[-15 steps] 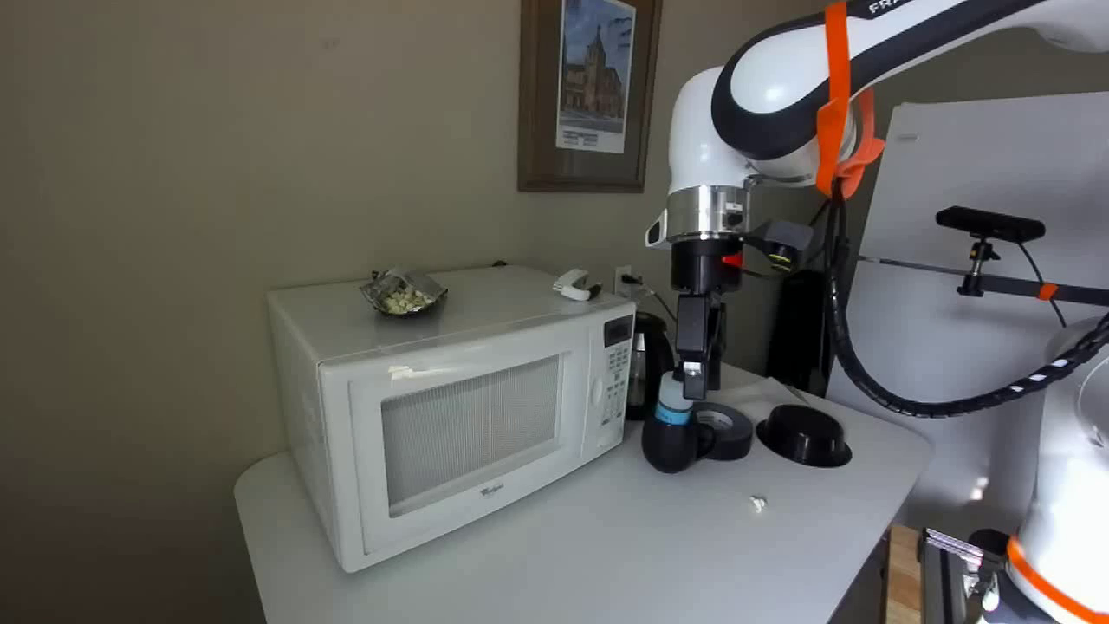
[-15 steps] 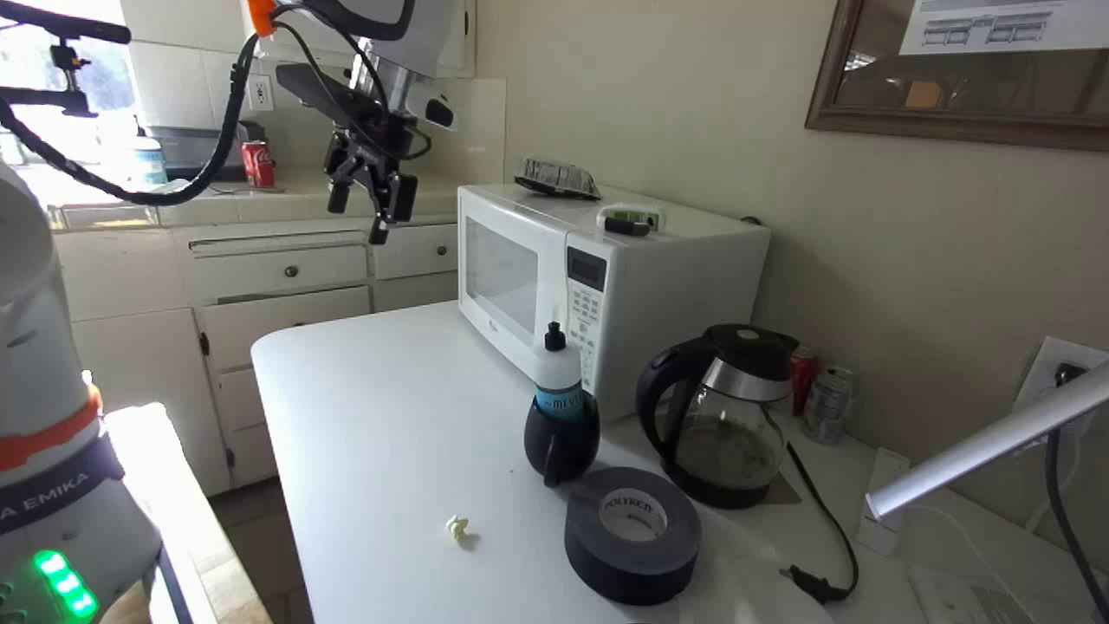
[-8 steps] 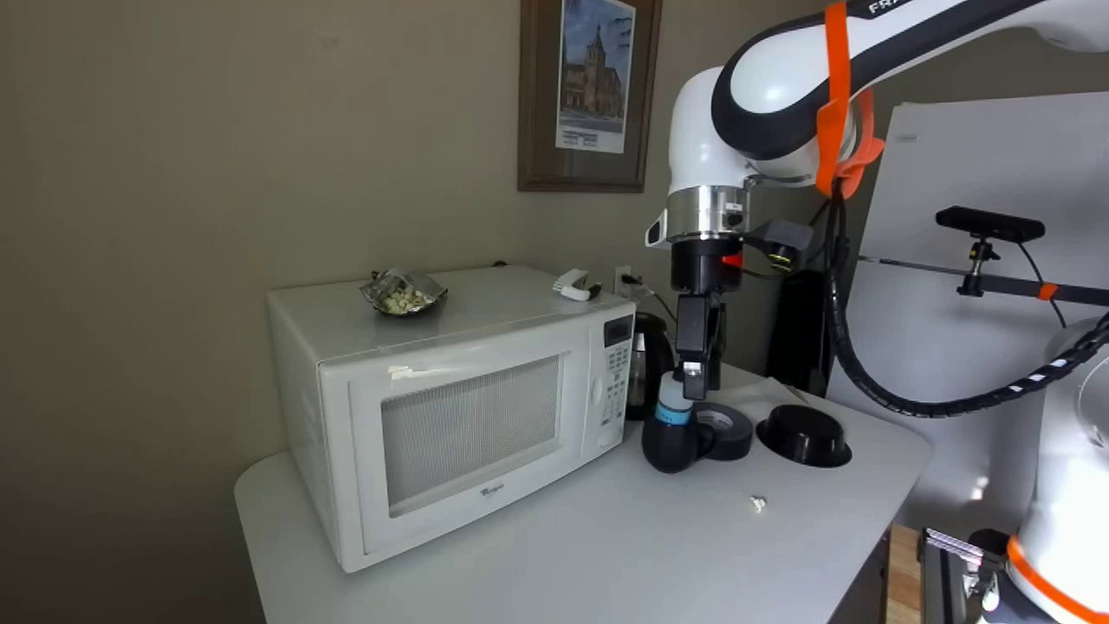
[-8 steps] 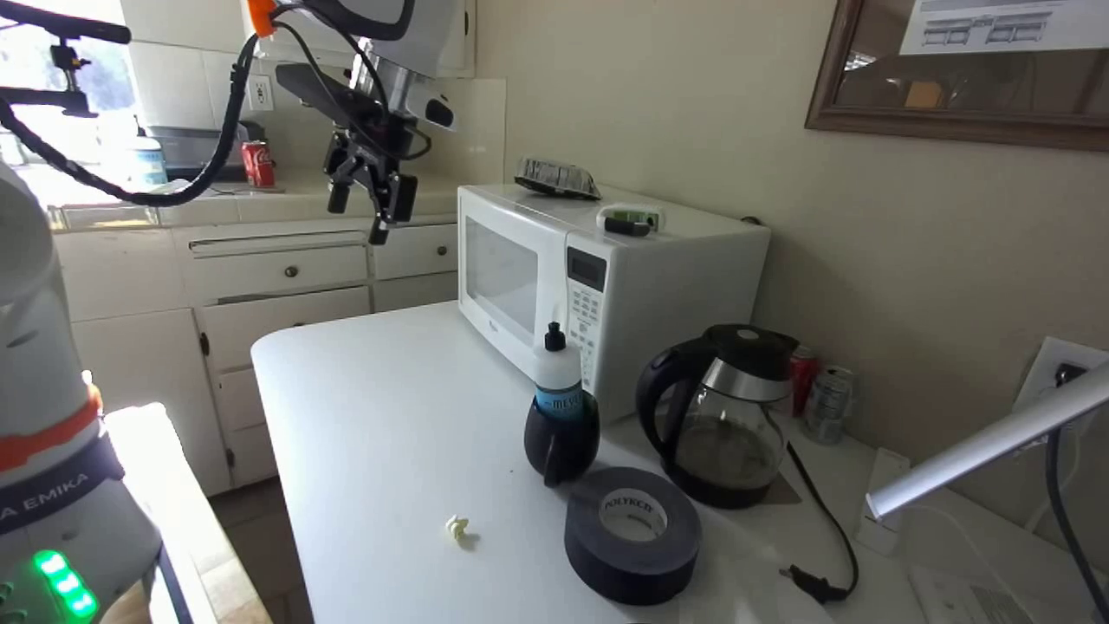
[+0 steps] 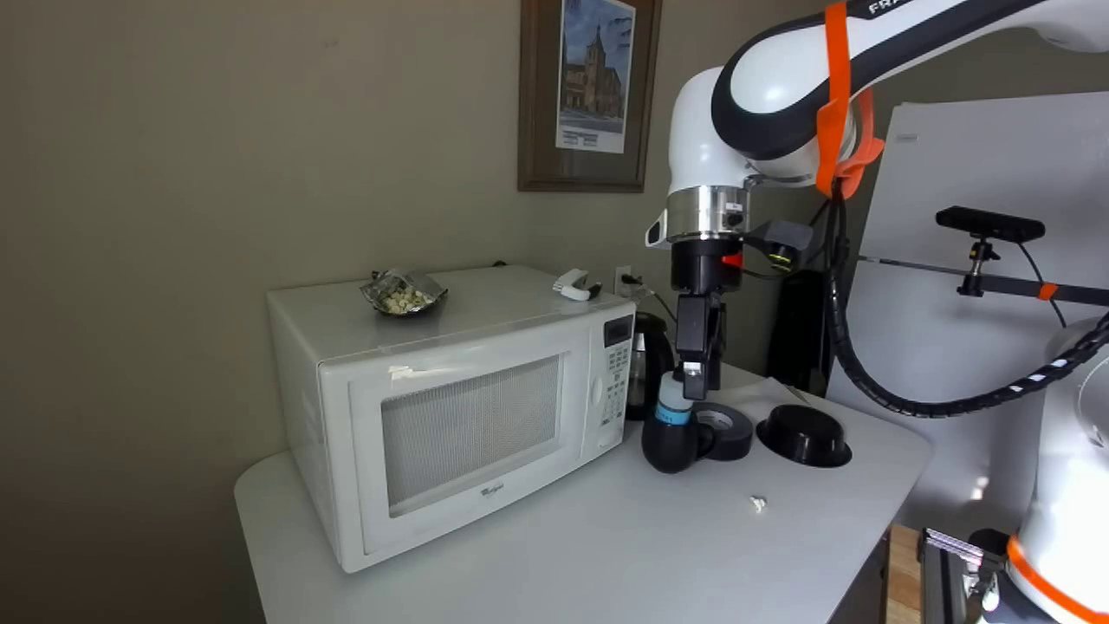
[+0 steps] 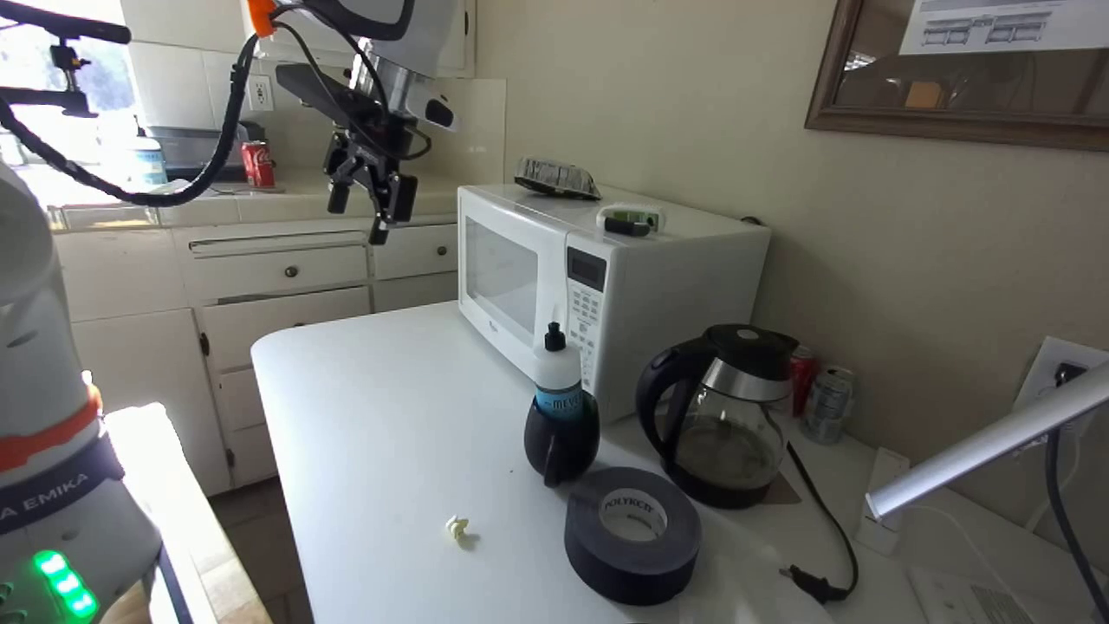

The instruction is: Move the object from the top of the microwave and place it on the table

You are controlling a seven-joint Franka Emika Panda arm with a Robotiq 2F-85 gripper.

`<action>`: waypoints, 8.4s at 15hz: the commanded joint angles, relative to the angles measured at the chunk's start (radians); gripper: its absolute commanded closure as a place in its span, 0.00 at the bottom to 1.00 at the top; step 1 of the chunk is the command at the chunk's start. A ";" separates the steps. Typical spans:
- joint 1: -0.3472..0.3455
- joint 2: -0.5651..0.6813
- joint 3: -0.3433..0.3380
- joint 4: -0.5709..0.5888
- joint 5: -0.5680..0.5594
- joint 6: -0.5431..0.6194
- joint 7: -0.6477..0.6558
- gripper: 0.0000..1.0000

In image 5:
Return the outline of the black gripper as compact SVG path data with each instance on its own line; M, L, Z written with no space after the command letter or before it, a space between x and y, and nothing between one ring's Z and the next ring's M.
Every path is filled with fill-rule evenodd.
M720 295L725 295L725 248L718 240L694 240L671 249L675 310L675 381L682 400L708 400L708 365L720 348Z

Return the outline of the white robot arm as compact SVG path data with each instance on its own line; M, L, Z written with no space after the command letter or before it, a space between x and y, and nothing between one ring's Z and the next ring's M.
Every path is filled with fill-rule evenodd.
M905 71L993 30L1030 28L1072 52L1109 44L1105 0L827 0L694 73L668 121L668 199L645 229L671 252L675 381L694 402L720 385L725 292L737 283L754 183L849 199L877 161L861 100Z

